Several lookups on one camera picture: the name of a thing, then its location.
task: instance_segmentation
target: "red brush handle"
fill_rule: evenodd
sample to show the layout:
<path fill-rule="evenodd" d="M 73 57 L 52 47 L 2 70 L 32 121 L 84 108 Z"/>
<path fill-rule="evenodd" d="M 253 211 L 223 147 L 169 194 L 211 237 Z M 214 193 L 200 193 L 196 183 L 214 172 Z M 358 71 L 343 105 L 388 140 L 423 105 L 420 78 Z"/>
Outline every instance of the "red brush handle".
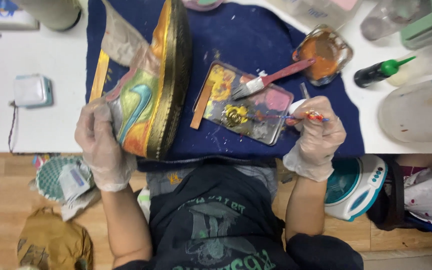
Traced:
<path fill-rule="evenodd" d="M 262 83 L 264 84 L 264 87 L 267 87 L 268 84 L 270 84 L 270 83 L 272 83 L 278 79 L 281 79 L 281 78 L 284 78 L 286 76 L 300 72 L 301 70 L 313 65 L 314 63 L 316 63 L 316 59 L 314 57 L 309 58 L 307 60 L 301 60 L 301 61 L 296 62 L 290 66 L 283 68 L 282 70 L 280 70 L 274 74 L 261 77 Z"/>

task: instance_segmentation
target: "brown paper bag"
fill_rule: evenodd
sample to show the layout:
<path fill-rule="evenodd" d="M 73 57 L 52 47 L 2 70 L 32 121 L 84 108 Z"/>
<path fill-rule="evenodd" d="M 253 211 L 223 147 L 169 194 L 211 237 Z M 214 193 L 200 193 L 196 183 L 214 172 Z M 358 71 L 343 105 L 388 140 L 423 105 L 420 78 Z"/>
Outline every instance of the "brown paper bag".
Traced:
<path fill-rule="evenodd" d="M 52 208 L 31 214 L 18 243 L 20 266 L 39 270 L 92 270 L 93 243 L 85 228 L 75 222 L 63 222 Z"/>

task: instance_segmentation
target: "black t-shirt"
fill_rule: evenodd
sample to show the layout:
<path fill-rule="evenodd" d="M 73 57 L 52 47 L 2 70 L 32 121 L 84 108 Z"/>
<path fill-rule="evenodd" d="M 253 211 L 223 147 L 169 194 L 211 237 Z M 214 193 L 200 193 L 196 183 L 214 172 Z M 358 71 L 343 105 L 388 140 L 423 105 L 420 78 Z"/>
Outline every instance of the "black t-shirt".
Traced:
<path fill-rule="evenodd" d="M 203 165 L 150 207 L 153 258 L 117 270 L 360 270 L 361 256 L 331 236 L 297 234 L 283 249 L 282 222 L 260 181 Z"/>

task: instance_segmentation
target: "green bottle cap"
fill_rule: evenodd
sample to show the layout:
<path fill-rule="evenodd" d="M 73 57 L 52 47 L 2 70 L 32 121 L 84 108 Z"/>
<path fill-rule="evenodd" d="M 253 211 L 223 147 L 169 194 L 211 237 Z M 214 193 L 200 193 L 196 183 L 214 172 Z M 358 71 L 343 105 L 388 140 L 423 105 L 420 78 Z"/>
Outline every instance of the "green bottle cap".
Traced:
<path fill-rule="evenodd" d="M 381 65 L 381 72 L 386 76 L 393 76 L 398 73 L 400 65 L 406 64 L 415 58 L 416 56 L 413 56 L 399 62 L 394 59 L 384 61 Z"/>

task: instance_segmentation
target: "paint palette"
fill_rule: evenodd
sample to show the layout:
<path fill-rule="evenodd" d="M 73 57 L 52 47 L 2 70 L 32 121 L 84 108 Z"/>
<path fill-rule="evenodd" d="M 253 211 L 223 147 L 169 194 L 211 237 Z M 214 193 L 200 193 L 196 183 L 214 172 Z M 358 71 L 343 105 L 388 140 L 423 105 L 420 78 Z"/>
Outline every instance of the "paint palette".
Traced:
<path fill-rule="evenodd" d="M 257 119 L 248 118 L 246 115 L 287 115 L 294 95 L 277 85 L 270 84 L 255 95 L 233 100 L 231 90 L 255 77 L 231 65 L 214 61 L 201 88 L 202 91 L 206 83 L 213 83 L 203 118 L 264 144 L 274 145 L 278 140 L 284 119 Z"/>

